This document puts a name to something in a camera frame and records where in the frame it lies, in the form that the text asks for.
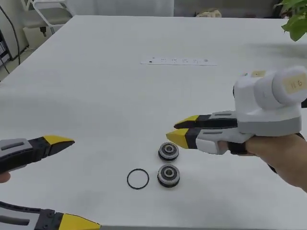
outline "cable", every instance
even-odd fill
[[[0,57],[0,60],[1,60],[2,64],[3,64],[3,66],[4,66],[5,70],[8,72],[8,74],[10,74],[10,72],[9,72],[8,68],[6,68],[6,65],[5,65],[5,63],[3,62],[3,60],[2,60],[2,58],[1,58],[1,57]]]
[[[8,17],[8,15],[6,14],[6,12],[3,10],[3,8],[1,6],[0,6],[0,10],[2,11],[2,13],[4,14],[4,16],[7,18],[7,20],[9,21],[9,23],[12,26],[12,29],[13,29],[13,32],[14,32],[14,36],[15,36],[15,39],[16,39],[16,43],[17,43],[18,65],[20,65],[20,63],[21,63],[21,61],[20,61],[20,47],[19,47],[19,41],[18,41],[18,37],[17,37],[17,33],[16,33],[16,30],[15,30],[15,27],[14,27],[12,21],[10,20],[10,18]]]

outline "black strap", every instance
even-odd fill
[[[248,153],[246,150],[245,142],[243,144],[228,142],[228,149],[233,155],[246,155]]]

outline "gray floor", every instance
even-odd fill
[[[26,60],[33,52],[32,51],[25,51],[21,54],[21,62]],[[14,61],[7,61],[5,63],[8,71],[11,73],[17,66],[18,66],[18,59],[15,59]],[[9,74],[6,72],[4,66],[0,66],[0,81],[5,79]]]

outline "gripper jaw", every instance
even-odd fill
[[[0,174],[57,154],[73,143],[72,139],[58,136],[0,140]]]
[[[100,224],[79,216],[0,202],[1,230],[100,230],[101,228]]]

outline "metal bearing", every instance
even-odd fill
[[[158,181],[159,183],[166,187],[172,188],[175,187],[180,180],[180,172],[172,164],[163,165],[158,172]]]
[[[158,154],[163,161],[174,161],[179,156],[179,148],[173,143],[166,142],[161,145]]]

